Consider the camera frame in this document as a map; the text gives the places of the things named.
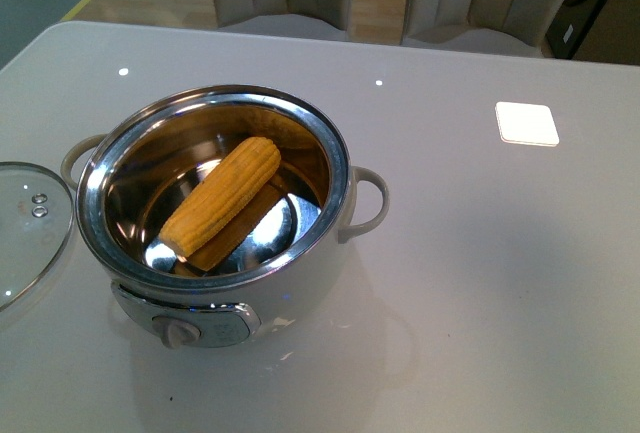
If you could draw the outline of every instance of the corn cob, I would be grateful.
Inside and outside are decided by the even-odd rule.
[[[176,255],[190,256],[249,203],[279,165],[271,140],[246,139],[185,198],[160,230],[160,240]]]
[[[188,263],[203,272],[218,266],[258,226],[281,197],[282,194],[274,186],[269,183],[264,185],[220,233],[187,258]]]

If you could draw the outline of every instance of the pot handle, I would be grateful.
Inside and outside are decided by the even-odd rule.
[[[346,225],[340,227],[338,229],[339,243],[346,243],[351,238],[364,235],[365,233],[373,230],[382,223],[382,220],[384,220],[385,216],[387,216],[387,212],[389,211],[389,188],[382,177],[367,168],[362,168],[361,166],[353,166],[352,168],[356,183],[367,181],[380,190],[380,193],[382,193],[382,207],[378,214],[369,221],[359,225]]]
[[[78,182],[71,177],[73,165],[75,165],[78,158],[80,158],[84,153],[89,151],[91,148],[98,146],[106,136],[107,135],[90,136],[71,148],[69,153],[65,155],[62,160],[62,164],[60,165],[60,176],[69,188],[73,190],[78,189]]]

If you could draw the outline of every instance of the white table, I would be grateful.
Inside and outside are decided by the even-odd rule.
[[[225,83],[324,111],[386,220],[318,310],[215,350],[129,320],[74,232],[4,318],[1,431],[640,431],[640,68],[71,22],[0,72],[0,161],[57,171]],[[559,145],[503,142],[498,101],[547,105]]]

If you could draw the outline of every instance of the pot lid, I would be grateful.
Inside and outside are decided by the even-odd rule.
[[[41,280],[71,231],[73,200],[52,171],[0,162],[0,311]]]

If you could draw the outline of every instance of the pot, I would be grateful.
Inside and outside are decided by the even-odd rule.
[[[211,270],[163,253],[156,238],[166,219],[250,136],[268,137],[280,150],[281,199]],[[76,185],[71,168],[92,147]],[[108,135],[76,145],[61,172],[77,188],[80,232],[116,300],[170,348],[230,346],[294,323],[336,281],[348,241],[377,227],[389,208],[384,180],[350,164],[323,113],[286,93],[244,85],[155,102]],[[361,181],[381,192],[382,206],[371,220],[351,224]]]

